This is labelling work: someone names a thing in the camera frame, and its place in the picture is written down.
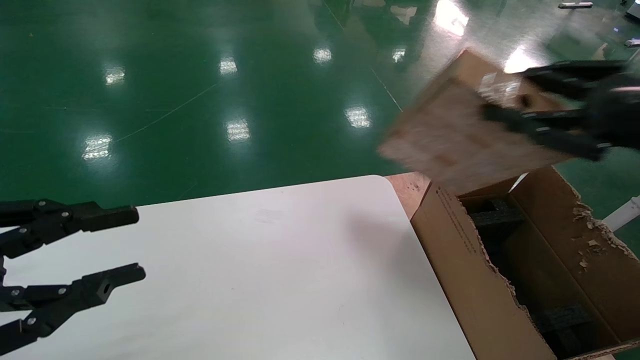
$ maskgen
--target open cardboard box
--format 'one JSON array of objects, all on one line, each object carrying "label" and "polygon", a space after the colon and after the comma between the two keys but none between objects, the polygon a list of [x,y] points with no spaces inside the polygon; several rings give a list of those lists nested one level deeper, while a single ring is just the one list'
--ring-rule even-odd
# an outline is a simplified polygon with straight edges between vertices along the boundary
[{"label": "open cardboard box", "polygon": [[[552,167],[531,172],[509,192],[514,183],[510,179],[460,197],[431,183],[411,220],[477,359],[556,359],[532,316],[572,306],[589,321],[571,327],[555,344],[575,349],[571,342],[579,340],[584,352],[570,358],[639,346],[635,255],[591,217]],[[489,260],[467,212],[496,197],[524,214],[501,248],[518,278],[515,288]],[[518,299],[526,295],[526,307],[516,293]]]}]

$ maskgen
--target cardboard box flap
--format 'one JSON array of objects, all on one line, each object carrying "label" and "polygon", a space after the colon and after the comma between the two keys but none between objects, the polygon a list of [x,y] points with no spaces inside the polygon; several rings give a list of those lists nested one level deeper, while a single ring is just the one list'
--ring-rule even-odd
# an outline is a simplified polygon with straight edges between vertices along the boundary
[{"label": "cardboard box flap", "polygon": [[640,338],[640,262],[628,247],[553,168],[531,172],[511,195],[615,335]]},{"label": "cardboard box flap", "polygon": [[478,359],[556,358],[456,197],[432,183],[412,225]]}]

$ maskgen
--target white tabletop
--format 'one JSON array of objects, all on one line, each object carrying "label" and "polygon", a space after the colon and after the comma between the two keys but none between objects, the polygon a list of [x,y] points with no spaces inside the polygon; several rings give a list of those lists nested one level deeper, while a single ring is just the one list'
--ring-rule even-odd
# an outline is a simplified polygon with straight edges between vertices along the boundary
[{"label": "white tabletop", "polygon": [[8,286],[69,284],[134,262],[147,278],[4,358],[474,358],[383,177],[138,209],[136,225],[5,261]]}]

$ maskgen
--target floor marking line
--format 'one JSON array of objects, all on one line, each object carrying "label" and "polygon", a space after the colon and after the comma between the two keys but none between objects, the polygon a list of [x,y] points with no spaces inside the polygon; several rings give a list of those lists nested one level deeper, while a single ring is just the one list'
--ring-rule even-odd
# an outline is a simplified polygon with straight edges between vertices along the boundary
[{"label": "floor marking line", "polygon": [[50,109],[50,110],[99,111],[99,109],[62,108],[62,107],[59,107],[59,106],[41,106],[41,108]]},{"label": "floor marking line", "polygon": [[120,140],[124,140],[124,139],[126,139],[126,138],[128,138],[128,137],[130,137],[130,136],[132,136],[132,135],[135,135],[135,134],[139,133],[140,131],[142,131],[142,130],[144,130],[144,129],[148,128],[149,126],[151,126],[151,125],[155,124],[156,122],[159,122],[160,120],[164,119],[165,117],[167,117],[167,116],[171,115],[172,113],[175,113],[175,112],[176,112],[176,111],[178,111],[181,107],[183,107],[183,106],[185,106],[185,105],[189,104],[191,101],[194,101],[195,99],[197,99],[198,97],[200,97],[202,94],[204,94],[204,93],[206,93],[207,91],[209,91],[209,90],[213,89],[216,85],[217,85],[217,84],[213,84],[213,85],[211,85],[210,87],[206,88],[205,90],[202,90],[202,92],[201,92],[201,93],[199,93],[198,95],[196,95],[196,96],[194,96],[194,97],[190,98],[190,99],[189,99],[189,100],[187,100],[184,104],[182,104],[182,105],[178,106],[177,108],[175,108],[175,109],[173,109],[173,110],[169,111],[168,113],[166,113],[166,114],[162,115],[161,117],[159,117],[159,118],[155,119],[154,121],[150,122],[149,124],[147,124],[147,125],[145,125],[145,126],[143,126],[143,127],[139,128],[138,130],[135,130],[133,133],[131,133],[131,134],[127,135],[127,136],[123,136],[123,137],[121,137],[121,138],[117,139],[115,142],[119,142]]},{"label": "floor marking line", "polygon": [[398,109],[400,110],[400,112],[402,111],[402,108],[400,107],[400,105],[398,105],[398,102],[396,101],[396,98],[391,95],[391,93],[389,92],[389,89],[387,88],[387,86],[382,82],[382,80],[380,79],[380,77],[378,76],[378,74],[376,74],[376,71],[373,70],[372,67],[369,67],[369,69],[371,70],[371,72],[374,74],[374,76],[376,76],[376,79],[378,79],[378,81],[380,82],[380,85],[382,85],[383,88],[385,88],[385,91],[387,91],[387,94],[389,94],[389,97],[394,101],[394,104],[396,104],[396,106],[398,107]]},{"label": "floor marking line", "polygon": [[186,194],[187,194],[191,189],[193,189],[197,184],[198,184],[198,181],[196,180],[196,182],[195,182],[195,183],[193,183],[193,185],[191,185],[187,190],[184,190],[184,191],[182,192],[182,194],[180,194],[180,196],[178,196],[178,200],[176,200],[176,201],[180,201],[180,200],[182,200],[182,197],[183,197],[183,196],[185,196],[185,195],[186,195]]},{"label": "floor marking line", "polygon": [[333,18],[335,19],[335,21],[338,23],[338,26],[340,26],[340,29],[342,29],[344,31],[344,28],[342,27],[342,24],[338,21],[338,18],[335,17],[335,14],[333,14],[333,11],[331,10],[331,8],[329,7],[329,5],[326,4],[326,2],[323,0],[322,2],[324,4],[324,6],[326,7],[327,10],[329,10],[329,12],[331,13],[331,16],[333,16]]}]

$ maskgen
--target green epoxy floor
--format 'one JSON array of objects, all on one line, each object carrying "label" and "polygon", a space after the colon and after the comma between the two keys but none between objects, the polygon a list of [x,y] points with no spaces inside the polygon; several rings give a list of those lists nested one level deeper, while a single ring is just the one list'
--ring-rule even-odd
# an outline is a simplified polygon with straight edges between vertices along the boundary
[{"label": "green epoxy floor", "polygon": [[[0,199],[144,205],[402,172],[375,149],[463,47],[510,72],[634,57],[617,1],[557,3],[4,1]],[[638,153],[558,168],[599,217],[640,195]],[[640,253],[640,223],[618,234]]]}]

